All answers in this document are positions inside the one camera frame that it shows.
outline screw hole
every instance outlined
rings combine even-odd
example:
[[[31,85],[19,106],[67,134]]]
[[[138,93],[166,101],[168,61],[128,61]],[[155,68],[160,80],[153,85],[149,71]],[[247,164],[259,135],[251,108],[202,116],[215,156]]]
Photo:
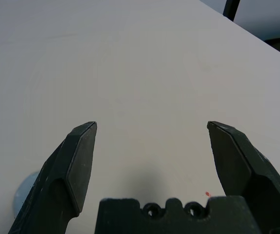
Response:
[[[143,212],[149,217],[149,218],[158,218],[162,214],[161,208],[156,203],[148,203],[144,206]]]
[[[270,230],[269,234],[280,234],[280,228],[274,228]]]
[[[184,210],[193,218],[205,217],[204,208],[197,202],[190,202],[186,204]]]

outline white table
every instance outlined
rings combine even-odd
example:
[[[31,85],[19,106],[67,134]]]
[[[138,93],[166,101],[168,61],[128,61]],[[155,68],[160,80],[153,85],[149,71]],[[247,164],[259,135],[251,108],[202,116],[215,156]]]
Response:
[[[0,233],[20,183],[98,123],[83,212],[99,201],[223,195],[206,124],[245,132],[280,173],[280,53],[198,0],[0,0]]]

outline table surface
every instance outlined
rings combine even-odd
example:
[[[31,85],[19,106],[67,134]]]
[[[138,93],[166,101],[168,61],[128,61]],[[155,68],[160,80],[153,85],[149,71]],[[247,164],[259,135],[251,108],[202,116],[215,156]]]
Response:
[[[198,0],[0,0],[0,233],[20,183],[98,123],[83,212],[99,201],[224,195],[206,124],[235,126],[280,173],[280,53]]]

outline white wall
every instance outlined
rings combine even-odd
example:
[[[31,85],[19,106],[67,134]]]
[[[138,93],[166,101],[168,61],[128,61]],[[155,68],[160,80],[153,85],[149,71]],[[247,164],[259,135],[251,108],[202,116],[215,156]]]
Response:
[[[221,14],[226,3],[201,1]],[[234,23],[262,40],[280,38],[280,0],[241,0]]]

